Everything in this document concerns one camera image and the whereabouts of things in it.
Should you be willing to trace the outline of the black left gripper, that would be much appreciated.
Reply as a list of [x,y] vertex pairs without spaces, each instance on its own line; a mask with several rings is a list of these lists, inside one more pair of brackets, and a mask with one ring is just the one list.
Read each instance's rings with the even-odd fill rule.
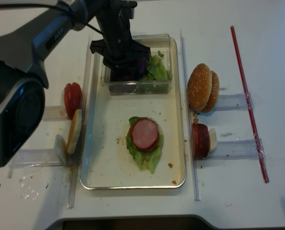
[[103,63],[113,73],[137,76],[134,63],[138,58],[150,59],[150,47],[133,40],[130,19],[138,3],[131,0],[107,0],[97,13],[96,20],[102,40],[91,43],[91,52],[103,56]]

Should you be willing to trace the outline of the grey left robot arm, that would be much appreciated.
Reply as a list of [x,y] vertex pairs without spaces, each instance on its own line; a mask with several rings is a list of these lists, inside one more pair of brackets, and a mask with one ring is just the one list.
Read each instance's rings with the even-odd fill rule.
[[96,18],[101,40],[92,53],[104,57],[115,77],[138,80],[146,74],[150,48],[133,40],[135,1],[59,0],[17,30],[0,36],[0,167],[5,166],[38,127],[49,87],[44,61],[70,30]]

